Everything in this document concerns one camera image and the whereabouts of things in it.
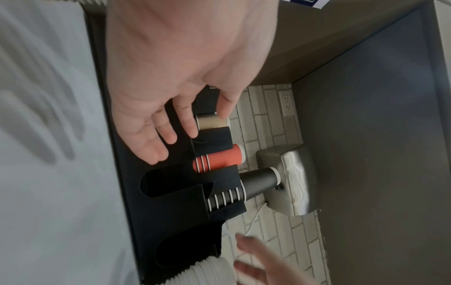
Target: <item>wall outlet cover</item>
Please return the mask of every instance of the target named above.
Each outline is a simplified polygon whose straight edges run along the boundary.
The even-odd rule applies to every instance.
[[[293,96],[290,90],[279,91],[280,105],[282,106],[282,114],[284,117],[295,115],[295,106],[293,104]]]

